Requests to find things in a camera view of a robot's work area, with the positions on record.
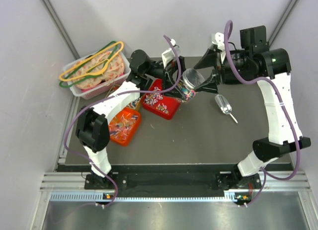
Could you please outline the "clear glass jar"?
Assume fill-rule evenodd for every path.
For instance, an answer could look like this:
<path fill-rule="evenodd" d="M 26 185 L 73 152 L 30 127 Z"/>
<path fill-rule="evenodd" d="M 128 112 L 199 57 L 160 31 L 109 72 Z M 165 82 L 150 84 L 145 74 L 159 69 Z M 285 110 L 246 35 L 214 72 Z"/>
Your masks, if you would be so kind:
<path fill-rule="evenodd" d="M 182 73 L 181 80 L 179 81 L 177 87 L 184 94 L 185 99 L 178 98 L 178 102 L 186 103 L 190 101 L 196 94 L 195 88 L 201 85 L 205 81 L 205 78 L 195 69 L 186 69 Z"/>

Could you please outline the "red candy tray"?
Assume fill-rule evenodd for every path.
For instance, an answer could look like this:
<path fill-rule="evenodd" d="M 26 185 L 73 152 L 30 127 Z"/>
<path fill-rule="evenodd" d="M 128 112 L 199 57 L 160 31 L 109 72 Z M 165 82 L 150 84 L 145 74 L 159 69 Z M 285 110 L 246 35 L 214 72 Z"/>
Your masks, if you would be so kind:
<path fill-rule="evenodd" d="M 175 98 L 164 96 L 161 93 L 146 93 L 142 98 L 142 106 L 164 119 L 171 120 L 180 103 Z"/>

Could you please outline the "silver metal scoop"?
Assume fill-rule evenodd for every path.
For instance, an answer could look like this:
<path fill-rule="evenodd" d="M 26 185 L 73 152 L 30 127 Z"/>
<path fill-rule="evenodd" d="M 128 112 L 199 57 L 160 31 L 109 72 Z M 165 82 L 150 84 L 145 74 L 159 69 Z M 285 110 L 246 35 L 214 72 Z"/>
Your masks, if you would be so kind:
<path fill-rule="evenodd" d="M 234 120 L 234 122 L 237 124 L 238 121 L 232 114 L 232 106 L 230 105 L 228 100 L 223 95 L 217 94 L 215 96 L 215 101 L 216 101 L 216 104 L 219 106 L 220 110 L 224 114 L 229 115 Z"/>

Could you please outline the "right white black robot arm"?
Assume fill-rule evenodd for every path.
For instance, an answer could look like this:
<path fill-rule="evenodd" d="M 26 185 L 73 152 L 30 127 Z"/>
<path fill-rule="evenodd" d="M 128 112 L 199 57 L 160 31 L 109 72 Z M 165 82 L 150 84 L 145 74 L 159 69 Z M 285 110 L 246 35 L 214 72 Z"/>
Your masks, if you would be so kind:
<path fill-rule="evenodd" d="M 270 49 L 265 26 L 241 30 L 239 50 L 228 48 L 229 37 L 220 32 L 212 35 L 212 43 L 195 69 L 213 67 L 214 70 L 194 90 L 216 94 L 220 84 L 256 83 L 264 100 L 269 132 L 266 138 L 253 142 L 252 152 L 229 175 L 218 177 L 224 189 L 244 188 L 269 163 L 311 145 L 295 115 L 288 52 L 283 48 Z"/>

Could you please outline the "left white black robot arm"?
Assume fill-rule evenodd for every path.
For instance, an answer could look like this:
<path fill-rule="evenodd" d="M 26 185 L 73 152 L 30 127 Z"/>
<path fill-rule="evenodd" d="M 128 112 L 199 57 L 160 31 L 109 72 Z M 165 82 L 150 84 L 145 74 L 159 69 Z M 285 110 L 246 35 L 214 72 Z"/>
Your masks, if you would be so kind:
<path fill-rule="evenodd" d="M 149 91 L 153 78 L 161 79 L 165 96 L 186 99 L 179 85 L 185 71 L 184 58 L 173 50 L 165 51 L 160 62 L 151 60 L 143 50 L 136 50 L 130 58 L 130 69 L 127 79 L 111 96 L 83 108 L 78 116 L 76 137 L 88 154 L 96 184 L 104 189 L 113 181 L 106 150 L 111 120 L 130 102 Z"/>

